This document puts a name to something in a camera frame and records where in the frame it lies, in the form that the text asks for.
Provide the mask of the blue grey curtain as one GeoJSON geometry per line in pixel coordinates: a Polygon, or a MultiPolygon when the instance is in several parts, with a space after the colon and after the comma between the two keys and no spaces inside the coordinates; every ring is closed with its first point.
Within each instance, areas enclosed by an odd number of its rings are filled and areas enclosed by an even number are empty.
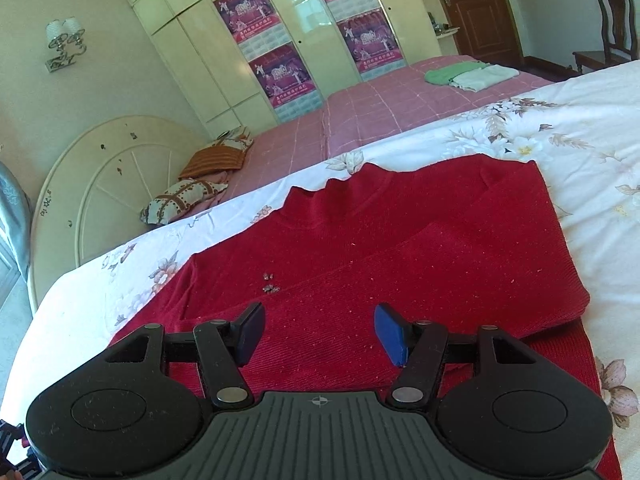
{"type": "Polygon", "coordinates": [[[24,282],[28,280],[30,266],[30,228],[32,210],[28,196],[12,174],[0,162],[1,229],[18,272],[24,282]]]}

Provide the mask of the pink checked bed cover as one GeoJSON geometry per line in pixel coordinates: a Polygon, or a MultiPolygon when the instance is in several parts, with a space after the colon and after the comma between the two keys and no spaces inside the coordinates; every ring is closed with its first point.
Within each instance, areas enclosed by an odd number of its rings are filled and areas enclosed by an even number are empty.
{"type": "Polygon", "coordinates": [[[331,94],[322,107],[254,137],[243,168],[229,178],[216,204],[261,188],[298,170],[395,134],[527,94],[547,79],[521,72],[479,92],[425,81],[431,70],[466,55],[428,58],[331,94]]]}

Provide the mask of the green folded cloth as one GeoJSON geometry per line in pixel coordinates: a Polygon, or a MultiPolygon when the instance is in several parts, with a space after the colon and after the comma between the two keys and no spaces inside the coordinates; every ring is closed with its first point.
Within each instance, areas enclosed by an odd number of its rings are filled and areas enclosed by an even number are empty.
{"type": "Polygon", "coordinates": [[[424,75],[424,80],[428,84],[435,86],[449,86],[451,81],[457,76],[472,72],[473,70],[481,70],[488,66],[488,63],[478,61],[463,61],[450,64],[437,70],[429,70],[424,75]]]}

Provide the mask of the floral patterned pillow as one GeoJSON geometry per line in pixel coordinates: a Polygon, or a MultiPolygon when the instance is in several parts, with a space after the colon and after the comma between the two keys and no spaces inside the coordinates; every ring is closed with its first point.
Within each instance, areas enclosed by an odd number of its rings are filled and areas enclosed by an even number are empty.
{"type": "Polygon", "coordinates": [[[140,211],[140,221],[148,226],[167,226],[183,217],[198,204],[217,197],[227,188],[227,183],[213,180],[180,180],[152,198],[140,211]]]}

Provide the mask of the white folded cloth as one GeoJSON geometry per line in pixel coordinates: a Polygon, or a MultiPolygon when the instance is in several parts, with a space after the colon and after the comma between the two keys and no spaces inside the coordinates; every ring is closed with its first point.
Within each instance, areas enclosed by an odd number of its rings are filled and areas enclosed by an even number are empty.
{"type": "Polygon", "coordinates": [[[518,70],[501,65],[487,65],[470,70],[450,81],[450,86],[463,91],[480,92],[496,84],[513,79],[520,74],[518,70]]]}

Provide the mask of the dark wooden chair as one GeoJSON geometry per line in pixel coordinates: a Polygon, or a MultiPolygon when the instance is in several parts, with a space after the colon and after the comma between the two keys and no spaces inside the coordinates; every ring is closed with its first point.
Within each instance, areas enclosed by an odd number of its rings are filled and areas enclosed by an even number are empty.
{"type": "Polygon", "coordinates": [[[639,59],[634,0],[598,0],[602,49],[574,52],[578,73],[595,72],[639,59]]]}

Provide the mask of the cream round headboard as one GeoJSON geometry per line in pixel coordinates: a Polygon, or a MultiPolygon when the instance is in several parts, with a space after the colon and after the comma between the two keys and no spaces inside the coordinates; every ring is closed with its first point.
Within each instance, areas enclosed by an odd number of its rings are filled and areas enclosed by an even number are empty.
{"type": "Polygon", "coordinates": [[[38,196],[28,292],[36,312],[65,273],[149,232],[140,211],[174,184],[205,138],[165,118],[129,115],[70,144],[38,196]]]}

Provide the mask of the cream wardrobe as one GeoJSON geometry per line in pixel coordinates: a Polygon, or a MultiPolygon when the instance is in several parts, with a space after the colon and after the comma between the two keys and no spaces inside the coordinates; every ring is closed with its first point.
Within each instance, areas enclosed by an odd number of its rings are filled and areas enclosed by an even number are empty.
{"type": "MultiPolygon", "coordinates": [[[[337,91],[365,82],[324,0],[271,0],[317,88],[274,110],[213,1],[128,0],[211,134],[236,126],[264,132],[316,110],[337,91]]],[[[380,5],[406,66],[440,55],[422,0],[380,0],[380,5]]]]}

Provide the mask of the red knit sweater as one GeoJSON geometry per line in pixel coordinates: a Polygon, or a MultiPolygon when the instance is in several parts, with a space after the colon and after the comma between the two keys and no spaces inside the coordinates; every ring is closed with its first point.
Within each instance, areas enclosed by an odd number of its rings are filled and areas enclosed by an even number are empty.
{"type": "Polygon", "coordinates": [[[534,162],[367,164],[293,188],[192,255],[99,363],[131,479],[616,479],[582,327],[589,295],[534,162]],[[266,310],[245,366],[166,360],[164,335],[266,310]],[[390,362],[374,309],[477,336],[471,364],[390,362]]]}

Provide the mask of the orange striped pillow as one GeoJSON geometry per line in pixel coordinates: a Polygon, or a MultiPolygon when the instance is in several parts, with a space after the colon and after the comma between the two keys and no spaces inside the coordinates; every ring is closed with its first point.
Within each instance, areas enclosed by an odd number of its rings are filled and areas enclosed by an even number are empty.
{"type": "Polygon", "coordinates": [[[246,136],[222,140],[197,151],[179,174],[179,179],[195,179],[221,171],[240,170],[253,140],[246,136]]]}

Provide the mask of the white floral bed sheet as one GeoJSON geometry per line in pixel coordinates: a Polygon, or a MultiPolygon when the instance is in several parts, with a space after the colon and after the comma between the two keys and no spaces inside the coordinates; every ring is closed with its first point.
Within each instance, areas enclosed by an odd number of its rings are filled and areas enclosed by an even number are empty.
{"type": "Polygon", "coordinates": [[[218,206],[124,239],[64,273],[40,302],[17,351],[1,415],[21,422],[30,401],[102,350],[190,255],[367,162],[416,170],[486,154],[536,162],[590,292],[586,332],[614,419],[622,473],[639,474],[639,66],[601,70],[331,155],[265,182],[242,171],[218,206]]]}

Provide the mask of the wall lamp with shades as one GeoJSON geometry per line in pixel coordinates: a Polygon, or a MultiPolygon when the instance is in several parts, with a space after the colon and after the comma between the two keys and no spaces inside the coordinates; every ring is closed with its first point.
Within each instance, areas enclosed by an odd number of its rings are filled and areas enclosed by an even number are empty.
{"type": "Polygon", "coordinates": [[[46,62],[49,73],[72,66],[77,58],[86,53],[85,31],[85,27],[74,16],[47,24],[48,48],[55,52],[55,56],[46,62]]]}

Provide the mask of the upper left purple poster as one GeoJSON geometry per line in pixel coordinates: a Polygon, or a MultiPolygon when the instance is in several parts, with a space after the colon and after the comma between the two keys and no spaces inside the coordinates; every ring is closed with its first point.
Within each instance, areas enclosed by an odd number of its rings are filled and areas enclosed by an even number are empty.
{"type": "Polygon", "coordinates": [[[271,0],[214,0],[213,4],[247,62],[291,41],[271,0]]]}

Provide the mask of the lower left purple poster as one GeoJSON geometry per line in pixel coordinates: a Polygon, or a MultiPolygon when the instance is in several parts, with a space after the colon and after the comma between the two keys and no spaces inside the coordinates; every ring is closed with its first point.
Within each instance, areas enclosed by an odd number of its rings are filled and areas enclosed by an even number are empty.
{"type": "Polygon", "coordinates": [[[254,58],[250,68],[274,110],[317,90],[292,42],[254,58]]]}

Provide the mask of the lower right purple poster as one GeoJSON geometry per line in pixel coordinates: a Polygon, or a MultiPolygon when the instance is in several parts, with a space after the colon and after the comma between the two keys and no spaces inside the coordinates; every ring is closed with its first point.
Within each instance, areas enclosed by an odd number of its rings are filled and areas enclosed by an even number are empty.
{"type": "Polygon", "coordinates": [[[361,13],[337,23],[363,81],[406,66],[399,44],[381,9],[361,13]]]}

